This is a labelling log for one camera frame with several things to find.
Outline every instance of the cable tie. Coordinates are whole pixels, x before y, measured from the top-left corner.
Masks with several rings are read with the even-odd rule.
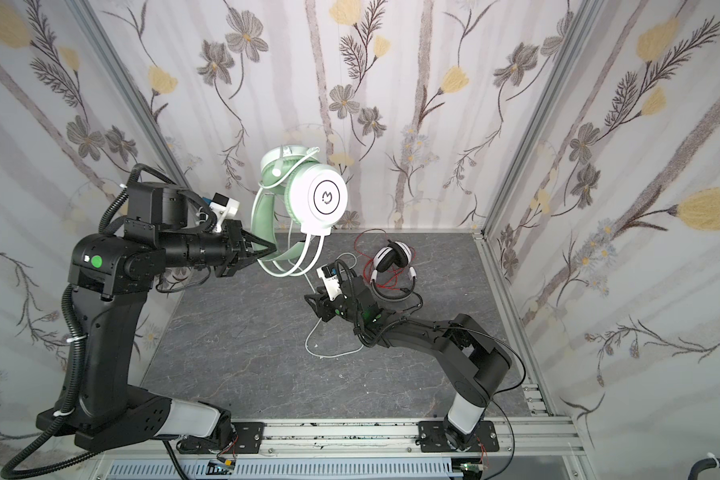
[[[708,456],[709,458],[712,458],[713,460],[715,460],[715,468],[720,468],[720,460],[717,459],[717,457],[715,456],[714,453],[707,452],[707,453],[706,453],[706,456]]]
[[[67,339],[67,343],[76,342],[77,340],[85,340],[87,337],[88,337],[87,333],[80,335],[80,336],[71,336],[70,338]]]

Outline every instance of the wall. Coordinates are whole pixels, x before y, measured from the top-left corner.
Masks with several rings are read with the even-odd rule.
[[[340,228],[478,228],[578,2],[91,0],[192,186],[242,202],[317,145]],[[280,227],[287,227],[278,208]]]
[[[490,232],[598,478],[720,456],[720,2],[608,1]]]
[[[67,359],[59,302],[73,246],[96,232],[126,170],[158,165],[127,111],[63,2],[0,1],[0,466],[38,434],[35,415],[58,398]],[[177,301],[147,302],[132,383]],[[79,452],[70,437],[47,446],[24,466]]]

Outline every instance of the black and white headphones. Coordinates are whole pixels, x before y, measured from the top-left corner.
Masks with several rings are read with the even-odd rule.
[[[373,257],[374,270],[373,274],[371,274],[371,288],[374,293],[390,302],[402,302],[410,297],[416,287],[416,270],[412,266],[408,268],[408,278],[411,279],[411,286],[401,288],[400,291],[403,292],[401,296],[385,295],[376,285],[376,277],[379,272],[389,270],[392,265],[396,265],[399,268],[405,268],[411,263],[412,259],[413,251],[410,246],[404,244],[403,242],[393,242],[388,240],[388,245],[379,250]]]

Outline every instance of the circular logo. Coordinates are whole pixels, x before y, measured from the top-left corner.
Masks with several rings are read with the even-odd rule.
[[[336,184],[331,180],[323,180],[315,188],[312,201],[317,211],[323,215],[330,215],[338,208],[339,192]]]

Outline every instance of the gray tabletop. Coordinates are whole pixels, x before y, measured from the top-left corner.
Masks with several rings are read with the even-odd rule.
[[[328,236],[318,264],[354,252],[355,237]],[[416,250],[416,291],[424,298],[417,318],[450,320],[467,313],[489,334],[507,339],[471,235],[391,238]],[[384,244],[383,234],[370,233],[358,248],[373,255]],[[358,274],[364,260],[358,259]],[[314,273],[310,277],[319,282]],[[317,318],[303,296],[311,292],[304,278],[275,278],[257,265],[188,290],[142,386],[211,402],[228,408],[233,418],[403,418],[448,412],[455,391],[429,355],[379,346],[336,359],[309,355],[304,340]],[[358,346],[352,326],[337,317],[321,323],[309,340],[310,350],[323,355]],[[504,384],[519,378],[513,366]],[[530,415],[520,389],[497,400],[509,416]],[[486,415],[500,413],[491,405]]]

